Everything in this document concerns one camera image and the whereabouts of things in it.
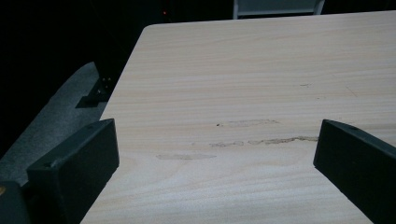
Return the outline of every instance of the dark background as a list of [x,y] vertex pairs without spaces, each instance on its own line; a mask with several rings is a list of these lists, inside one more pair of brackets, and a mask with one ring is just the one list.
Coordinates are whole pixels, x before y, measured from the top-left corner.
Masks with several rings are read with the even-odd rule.
[[[394,0],[326,0],[323,14],[395,9]],[[0,158],[82,65],[111,94],[144,27],[230,20],[233,0],[2,0]]]

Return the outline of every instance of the scratch mark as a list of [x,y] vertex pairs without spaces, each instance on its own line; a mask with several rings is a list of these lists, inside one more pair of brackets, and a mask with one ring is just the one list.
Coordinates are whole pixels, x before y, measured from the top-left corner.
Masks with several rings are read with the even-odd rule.
[[215,144],[209,144],[210,146],[212,146],[212,147],[230,147],[230,146],[243,146],[244,145],[244,142],[242,142],[242,141],[235,141],[235,142],[232,142],[232,143],[223,143],[223,142],[220,142],[220,143],[215,143]]
[[308,137],[308,136],[298,136],[298,137],[292,137],[292,138],[276,138],[276,139],[260,140],[260,141],[249,140],[247,142],[251,145],[256,146],[256,145],[259,145],[262,143],[264,143],[265,145],[271,145],[271,144],[289,143],[289,142],[293,142],[295,140],[317,142],[318,138],[317,137]]
[[263,124],[274,124],[279,123],[279,121],[274,119],[245,119],[245,120],[238,120],[238,121],[228,121],[225,123],[218,123],[216,126],[218,127],[250,127],[256,125],[263,125]]
[[159,160],[176,160],[176,161],[192,161],[192,160],[203,160],[215,158],[214,155],[204,155],[204,154],[162,154],[156,156]]
[[353,90],[351,90],[349,87],[346,87],[355,97],[358,97],[358,95],[353,91]]

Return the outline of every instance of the floor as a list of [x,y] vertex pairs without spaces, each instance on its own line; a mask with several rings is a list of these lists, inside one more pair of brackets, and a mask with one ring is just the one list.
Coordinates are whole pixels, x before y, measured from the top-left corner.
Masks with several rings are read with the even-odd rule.
[[94,63],[87,63],[62,85],[0,160],[0,180],[23,185],[30,164],[80,128],[100,119],[106,102],[97,107],[76,108],[98,78]]

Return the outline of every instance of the table surface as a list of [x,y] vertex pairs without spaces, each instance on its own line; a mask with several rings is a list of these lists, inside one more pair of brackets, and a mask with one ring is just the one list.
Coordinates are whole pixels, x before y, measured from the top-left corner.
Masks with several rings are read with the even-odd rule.
[[396,11],[147,27],[83,223],[370,223],[313,166],[333,119],[396,145]]

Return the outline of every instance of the wooden table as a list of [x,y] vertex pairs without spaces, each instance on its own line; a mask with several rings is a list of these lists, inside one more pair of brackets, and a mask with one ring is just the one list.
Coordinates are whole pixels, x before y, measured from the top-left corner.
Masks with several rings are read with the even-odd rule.
[[396,145],[396,11],[150,26],[109,118],[83,223],[370,223],[313,159],[323,119]]

